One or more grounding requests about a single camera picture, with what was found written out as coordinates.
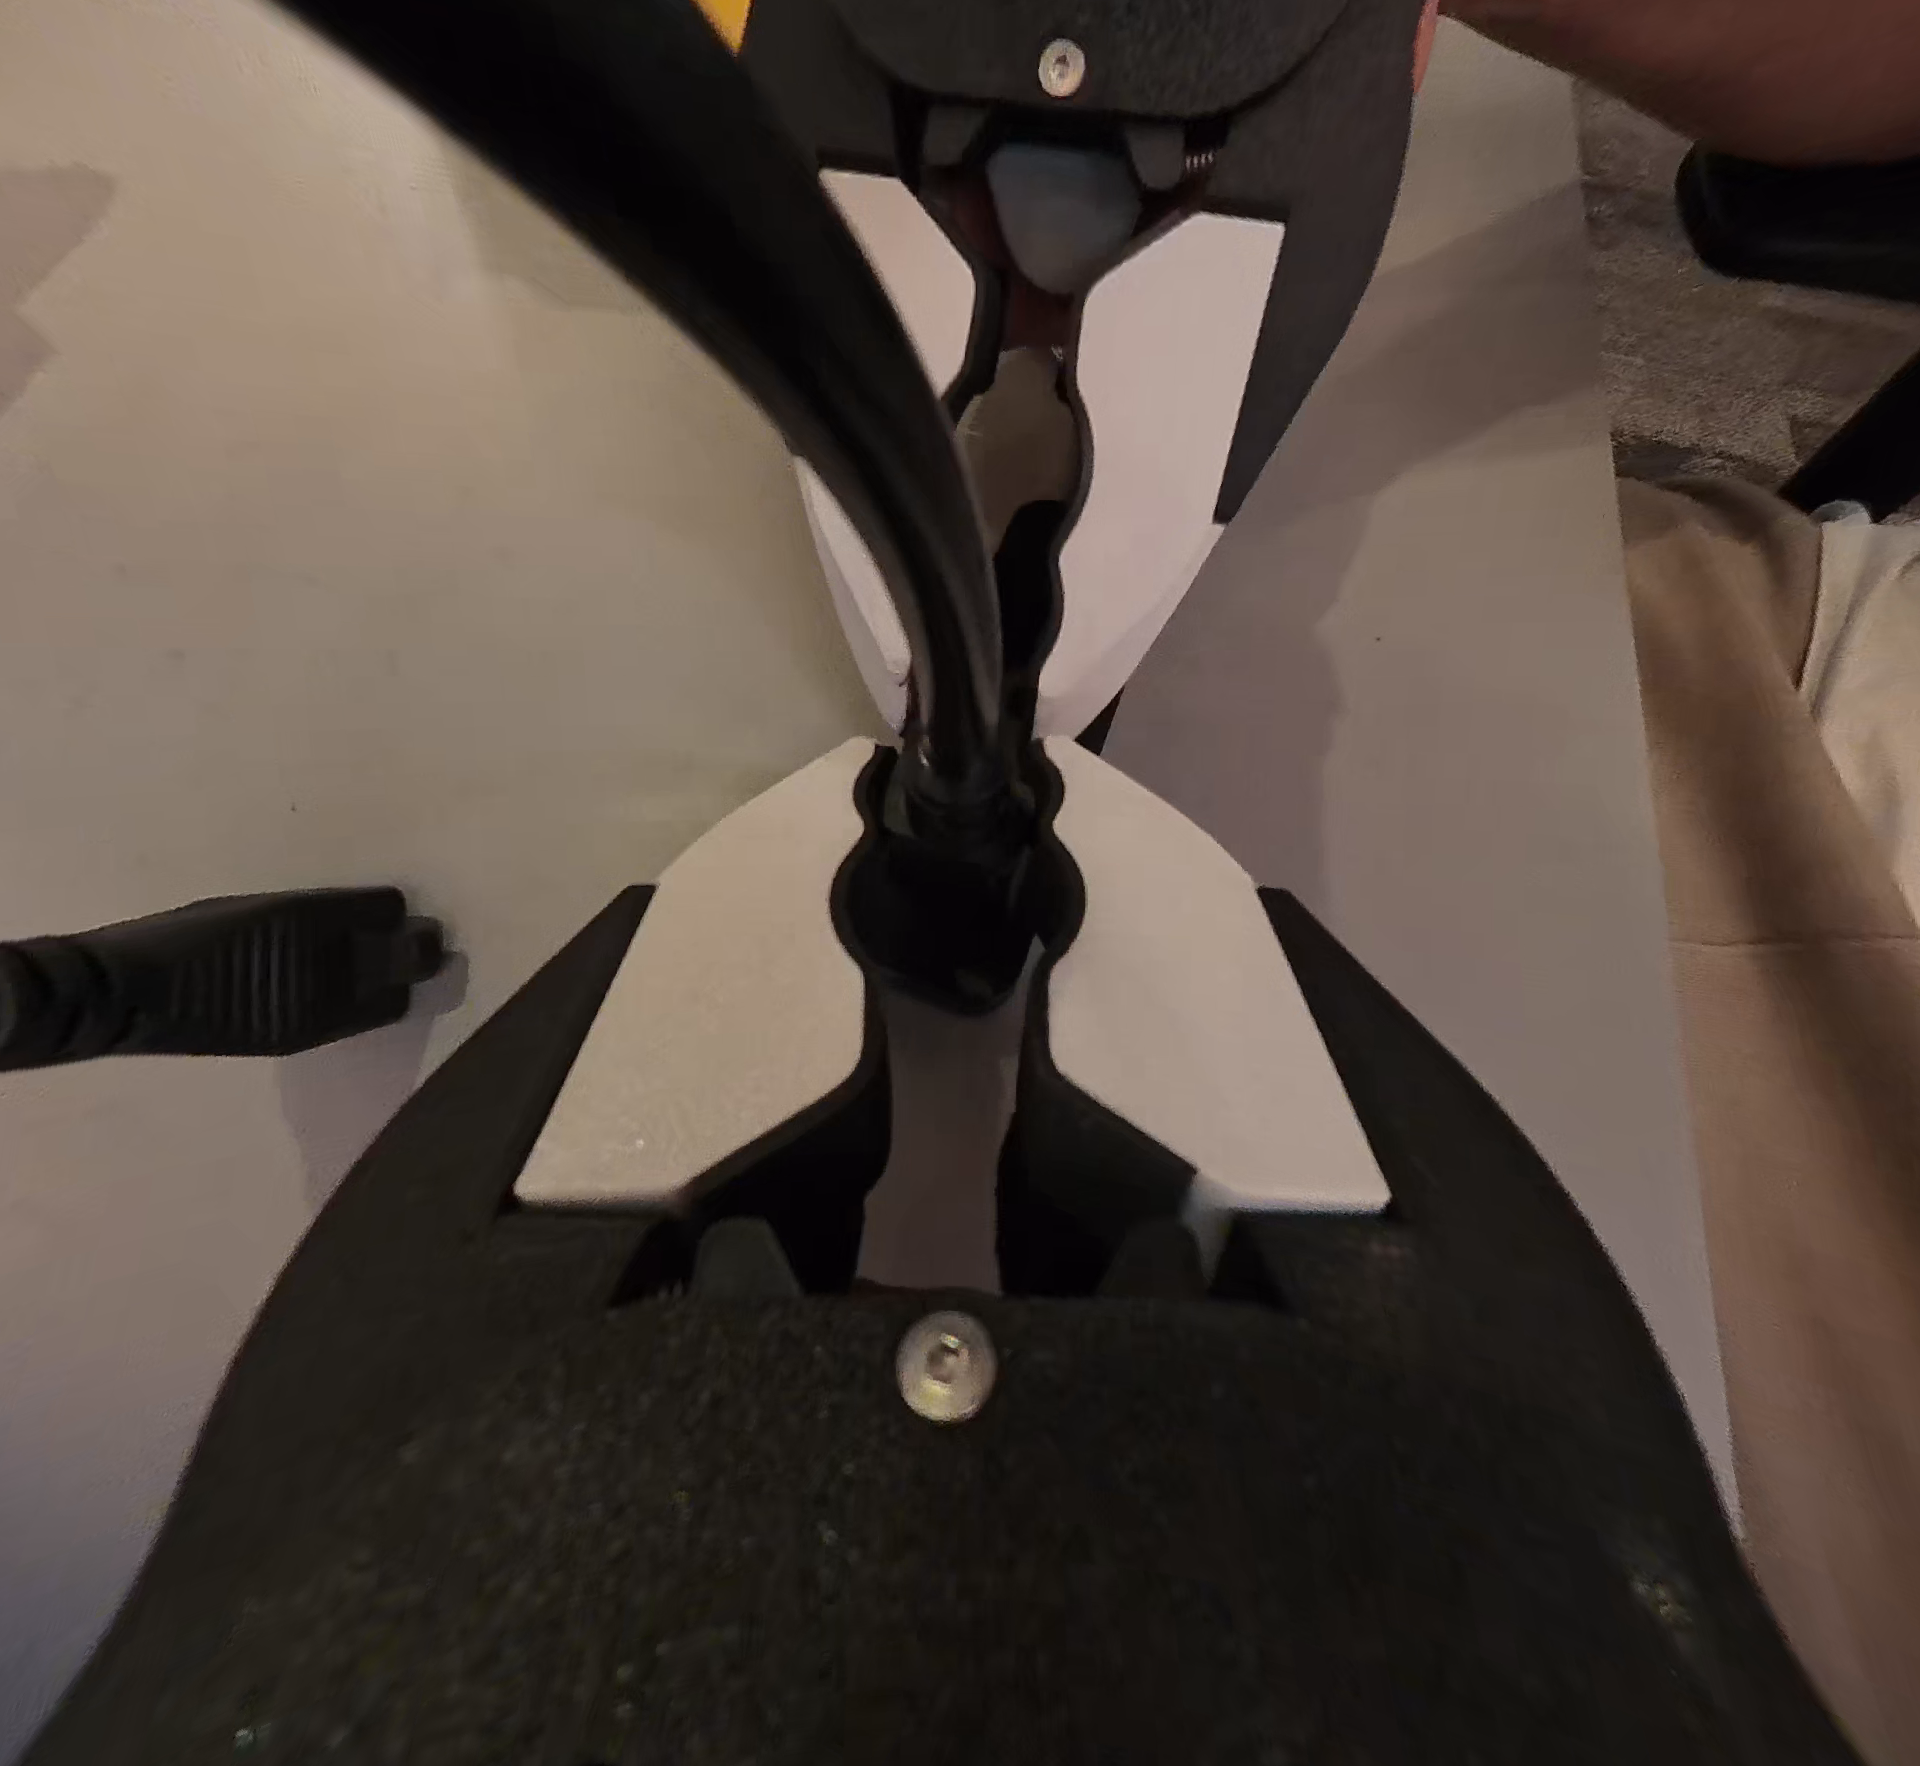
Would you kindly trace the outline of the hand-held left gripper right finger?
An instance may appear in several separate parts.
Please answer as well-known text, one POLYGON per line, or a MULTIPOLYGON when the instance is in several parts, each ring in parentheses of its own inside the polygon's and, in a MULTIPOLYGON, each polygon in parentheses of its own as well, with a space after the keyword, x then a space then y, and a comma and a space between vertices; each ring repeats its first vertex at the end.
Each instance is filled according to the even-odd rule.
POLYGON ((1381 1163, 1261 889, 1071 739, 1041 744, 1051 891, 1004 1133, 1004 1286, 1097 1294, 1180 1229, 1212 1283, 1264 1223, 1366 1225, 1381 1163))

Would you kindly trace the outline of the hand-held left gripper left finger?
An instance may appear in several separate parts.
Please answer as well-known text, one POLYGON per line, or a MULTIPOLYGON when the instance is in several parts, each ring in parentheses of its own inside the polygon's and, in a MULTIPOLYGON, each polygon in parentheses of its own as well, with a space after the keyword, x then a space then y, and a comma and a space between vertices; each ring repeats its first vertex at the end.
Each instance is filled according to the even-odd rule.
POLYGON ((882 1015, 834 889, 891 755, 853 739, 666 870, 513 1188, 520 1209, 761 1218, 806 1291, 857 1272, 891 1153, 882 1015))

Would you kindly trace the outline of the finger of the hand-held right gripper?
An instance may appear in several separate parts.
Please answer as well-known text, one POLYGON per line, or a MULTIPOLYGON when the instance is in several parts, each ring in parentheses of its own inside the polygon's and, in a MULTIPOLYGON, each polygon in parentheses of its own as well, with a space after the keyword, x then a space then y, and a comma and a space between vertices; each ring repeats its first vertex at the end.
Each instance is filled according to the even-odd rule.
MULTIPOLYGON (((930 384, 948 412, 959 414, 979 391, 970 351, 976 269, 899 179, 826 169, 821 188, 887 291, 930 384)), ((908 713, 910 661, 894 598, 827 487, 804 459, 794 465, 843 636, 876 705, 876 737, 898 741, 908 713)))
POLYGON ((1212 554, 1282 253, 1284 221, 1195 214, 1142 243, 1080 307, 1087 483, 1059 552, 1043 739, 1083 734, 1118 695, 1212 554))

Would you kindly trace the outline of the person's beige pants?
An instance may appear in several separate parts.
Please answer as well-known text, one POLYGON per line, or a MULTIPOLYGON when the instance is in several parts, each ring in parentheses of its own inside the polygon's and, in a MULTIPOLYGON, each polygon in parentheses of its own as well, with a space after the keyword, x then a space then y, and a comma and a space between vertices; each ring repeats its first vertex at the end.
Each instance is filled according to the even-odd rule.
POLYGON ((1919 1752, 1919 931, 1801 693, 1815 514, 1619 483, 1744 1513, 1867 1761, 1919 1752))

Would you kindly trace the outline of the black chair base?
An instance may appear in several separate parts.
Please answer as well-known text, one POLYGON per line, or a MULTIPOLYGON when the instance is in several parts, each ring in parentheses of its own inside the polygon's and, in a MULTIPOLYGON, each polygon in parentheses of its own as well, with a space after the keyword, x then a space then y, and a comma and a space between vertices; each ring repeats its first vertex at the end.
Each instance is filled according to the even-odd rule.
MULTIPOLYGON (((1777 167, 1692 146, 1679 218, 1713 273, 1802 291, 1919 304, 1919 159, 1777 167)), ((1919 492, 1919 361, 1910 359, 1799 467, 1782 494, 1849 502, 1885 522, 1919 492)))

